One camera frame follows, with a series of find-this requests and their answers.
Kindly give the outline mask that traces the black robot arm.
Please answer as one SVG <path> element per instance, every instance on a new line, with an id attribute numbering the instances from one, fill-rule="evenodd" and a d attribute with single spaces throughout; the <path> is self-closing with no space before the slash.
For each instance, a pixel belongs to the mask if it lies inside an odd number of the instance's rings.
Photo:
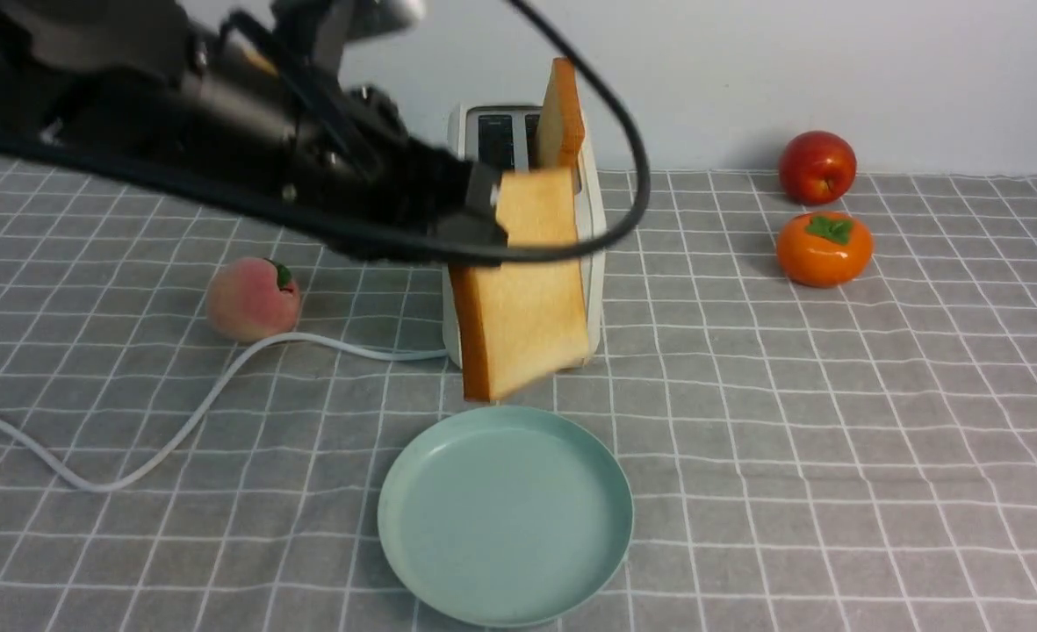
<path id="1" fill-rule="evenodd" d="M 407 29 L 421 1 L 274 1 L 212 29 L 177 1 L 0 1 L 0 139 L 54 163 L 202 203 L 288 208 L 289 227 L 363 260 L 433 262 L 375 229 L 506 247 L 501 172 L 414 139 L 397 105 L 339 84 L 354 42 Z"/>

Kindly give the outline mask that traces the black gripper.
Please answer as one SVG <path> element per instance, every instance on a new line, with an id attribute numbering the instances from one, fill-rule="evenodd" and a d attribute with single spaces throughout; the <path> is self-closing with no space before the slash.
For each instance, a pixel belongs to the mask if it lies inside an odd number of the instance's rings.
<path id="1" fill-rule="evenodd" d="M 291 203 L 314 212 L 316 240 L 360 260 L 449 260 L 503 247 L 495 218 L 502 172 L 415 139 L 377 88 L 324 84 L 291 140 Z"/>

